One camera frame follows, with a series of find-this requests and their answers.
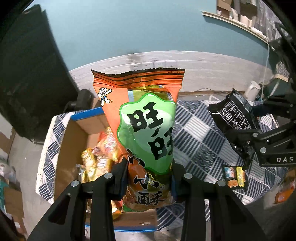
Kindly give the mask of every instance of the white cylinder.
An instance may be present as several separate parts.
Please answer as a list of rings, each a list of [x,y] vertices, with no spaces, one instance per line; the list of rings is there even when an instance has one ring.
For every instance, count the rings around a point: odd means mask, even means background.
[[[254,101],[261,87],[255,81],[251,81],[251,84],[244,93],[244,97],[249,101]]]

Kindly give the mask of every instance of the power outlet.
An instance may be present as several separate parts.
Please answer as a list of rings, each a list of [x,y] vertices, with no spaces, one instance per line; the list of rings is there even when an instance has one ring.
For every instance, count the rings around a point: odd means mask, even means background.
[[[155,61],[154,66],[155,68],[165,68],[165,61]]]
[[[154,63],[153,62],[144,62],[142,63],[143,69],[153,69],[154,68]]]
[[[131,71],[143,69],[142,63],[134,63],[134,64],[131,64],[130,67],[131,67]]]
[[[166,68],[178,68],[178,64],[176,60],[168,60],[165,62]]]

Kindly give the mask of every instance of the blue and white tablecloth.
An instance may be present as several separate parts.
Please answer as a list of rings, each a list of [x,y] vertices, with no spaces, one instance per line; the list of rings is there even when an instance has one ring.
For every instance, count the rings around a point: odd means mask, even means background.
[[[222,165],[243,165],[243,160],[233,151],[207,111],[209,104],[217,102],[178,101],[172,132],[175,161],[200,180],[211,183],[223,179]],[[54,181],[60,144],[70,116],[76,113],[78,112],[55,116],[46,136],[39,162],[36,193],[50,203],[54,201]],[[276,128],[270,115],[261,117],[259,124],[263,132]],[[274,185],[278,185],[286,173],[287,168],[260,167],[255,155],[247,171],[248,189],[234,192],[244,204],[251,203],[262,197]],[[207,200],[205,209],[206,219],[209,221],[210,208]],[[157,214],[158,230],[180,227],[183,224],[184,204],[177,203],[158,208]]]

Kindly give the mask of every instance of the cartoon character logo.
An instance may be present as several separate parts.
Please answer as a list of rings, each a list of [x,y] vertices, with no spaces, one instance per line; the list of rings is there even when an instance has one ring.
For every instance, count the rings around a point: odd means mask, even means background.
[[[112,89],[107,89],[107,88],[100,88],[98,97],[101,97],[101,105],[104,105],[105,103],[110,103],[110,100],[107,98],[107,94],[111,93]]]

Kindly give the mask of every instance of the yellow label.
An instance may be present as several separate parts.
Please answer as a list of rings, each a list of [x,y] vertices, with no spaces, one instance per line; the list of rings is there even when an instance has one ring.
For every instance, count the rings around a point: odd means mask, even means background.
[[[242,167],[237,167],[237,181],[240,187],[244,187],[244,171]]]

